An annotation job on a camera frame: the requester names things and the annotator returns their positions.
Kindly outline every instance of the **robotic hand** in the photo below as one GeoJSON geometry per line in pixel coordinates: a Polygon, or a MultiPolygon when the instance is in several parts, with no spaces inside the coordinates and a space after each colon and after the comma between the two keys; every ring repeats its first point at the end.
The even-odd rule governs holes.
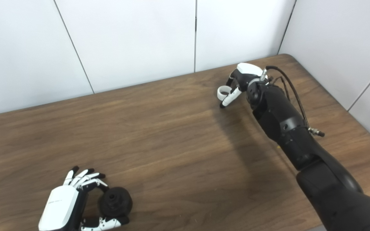
{"type": "Polygon", "coordinates": [[[51,191],[38,225],[39,231],[103,231],[129,223],[128,214],[132,199],[122,187],[109,189],[102,180],[104,174],[73,167],[66,175],[62,186],[51,191]],[[98,187],[104,192],[99,200],[103,218],[82,218],[88,199],[88,192],[98,187]]]}
{"type": "Polygon", "coordinates": [[[281,147],[298,170],[296,181],[325,228],[328,231],[370,231],[370,197],[363,193],[345,167],[313,138],[313,135],[325,134],[309,127],[288,76],[275,66],[261,70],[252,64],[240,63],[226,85],[218,88],[220,107],[228,106],[242,92],[246,92],[252,114],[265,134],[281,147]],[[279,71],[289,83],[302,114],[291,104],[283,79],[286,96],[282,88],[268,80],[266,72],[269,69],[279,71]],[[233,80],[237,85],[231,89],[233,80]]]}

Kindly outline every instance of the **white robotic hand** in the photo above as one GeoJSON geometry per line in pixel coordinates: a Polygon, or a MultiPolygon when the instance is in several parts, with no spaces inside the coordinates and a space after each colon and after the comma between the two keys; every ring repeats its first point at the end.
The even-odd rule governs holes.
{"type": "Polygon", "coordinates": [[[51,191],[38,224],[39,230],[102,231],[127,224],[129,222],[127,215],[132,208],[132,199],[128,191],[120,187],[109,190],[108,185],[100,180],[105,178],[105,175],[93,173],[93,168],[86,169],[75,176],[78,170],[78,166],[73,167],[66,175],[64,184],[51,191]],[[82,219],[88,192],[96,187],[105,193],[104,196],[107,195],[106,199],[103,198],[104,196],[100,199],[101,213],[104,214],[103,210],[105,210],[118,217],[108,215],[106,218],[82,219]],[[120,195],[121,189],[123,189],[123,196],[120,195]]]}

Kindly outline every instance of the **black round object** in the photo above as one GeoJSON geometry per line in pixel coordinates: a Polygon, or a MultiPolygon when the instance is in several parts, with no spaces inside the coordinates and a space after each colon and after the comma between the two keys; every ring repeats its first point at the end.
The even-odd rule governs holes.
{"type": "Polygon", "coordinates": [[[99,208],[106,217],[128,216],[132,209],[132,198],[128,190],[122,187],[113,187],[101,196],[99,208]]]}

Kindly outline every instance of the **black fingertip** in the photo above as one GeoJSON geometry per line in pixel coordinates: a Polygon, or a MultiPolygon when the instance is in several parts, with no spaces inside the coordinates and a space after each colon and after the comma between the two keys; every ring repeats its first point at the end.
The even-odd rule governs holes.
{"type": "Polygon", "coordinates": [[[119,223],[121,223],[121,225],[126,225],[129,223],[128,217],[120,217],[120,218],[117,218],[117,220],[119,221],[119,223]]]}
{"type": "Polygon", "coordinates": [[[76,172],[78,172],[79,167],[78,166],[74,166],[73,168],[71,168],[71,170],[74,172],[74,175],[75,175],[76,172]]]}

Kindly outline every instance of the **robotic finger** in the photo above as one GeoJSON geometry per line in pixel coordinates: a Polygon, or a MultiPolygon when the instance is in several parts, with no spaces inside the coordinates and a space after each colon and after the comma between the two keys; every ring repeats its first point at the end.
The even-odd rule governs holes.
{"type": "Polygon", "coordinates": [[[105,184],[100,179],[88,180],[86,182],[82,182],[82,183],[76,184],[75,187],[77,189],[81,189],[84,192],[89,192],[89,191],[93,190],[96,187],[98,187],[103,192],[106,192],[109,189],[108,185],[105,184]]]}
{"type": "Polygon", "coordinates": [[[93,173],[95,170],[93,168],[89,168],[89,169],[85,169],[84,171],[82,171],[81,173],[79,173],[72,181],[71,183],[69,184],[70,186],[75,186],[76,183],[81,180],[82,177],[84,177],[86,174],[91,174],[93,173]]]}
{"type": "Polygon", "coordinates": [[[69,172],[68,174],[66,175],[65,177],[65,181],[64,181],[64,184],[63,185],[69,185],[71,183],[71,181],[73,180],[76,172],[78,172],[79,170],[79,167],[78,166],[75,166],[73,167],[69,172]]]}

